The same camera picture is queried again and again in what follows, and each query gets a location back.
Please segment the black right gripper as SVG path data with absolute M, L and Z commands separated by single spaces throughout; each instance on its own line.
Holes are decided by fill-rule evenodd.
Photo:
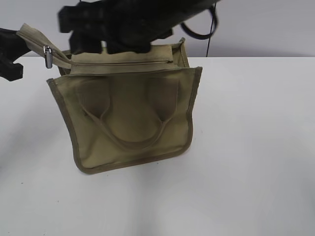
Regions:
M 99 0 L 64 6 L 58 12 L 59 30 L 71 32 L 70 52 L 102 53 L 106 41 L 108 54 L 134 52 L 145 54 L 151 42 L 171 36 L 180 25 L 192 38 L 205 40 L 217 30 L 219 21 L 215 0 Z M 185 23 L 197 14 L 208 11 L 212 29 L 207 34 L 192 31 Z

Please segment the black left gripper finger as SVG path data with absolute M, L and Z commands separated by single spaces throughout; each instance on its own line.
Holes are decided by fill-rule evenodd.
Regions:
M 29 52 L 25 41 L 16 30 L 0 29 L 0 76 L 8 81 L 23 77 L 23 66 L 15 60 Z

